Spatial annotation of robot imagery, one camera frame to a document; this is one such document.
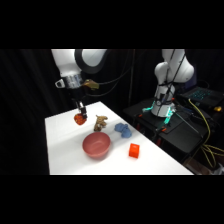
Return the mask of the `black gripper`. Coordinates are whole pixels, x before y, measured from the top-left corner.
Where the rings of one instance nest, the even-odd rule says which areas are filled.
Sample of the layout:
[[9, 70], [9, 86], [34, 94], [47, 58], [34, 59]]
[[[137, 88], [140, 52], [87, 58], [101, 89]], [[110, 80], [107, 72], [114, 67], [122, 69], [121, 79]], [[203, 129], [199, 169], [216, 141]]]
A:
[[87, 110], [86, 107], [83, 103], [84, 97], [86, 96], [86, 93], [82, 87], [75, 88], [75, 89], [70, 89], [69, 90], [70, 96], [72, 101], [75, 103], [77, 106], [77, 115], [78, 116], [83, 116], [84, 119], [87, 119]]

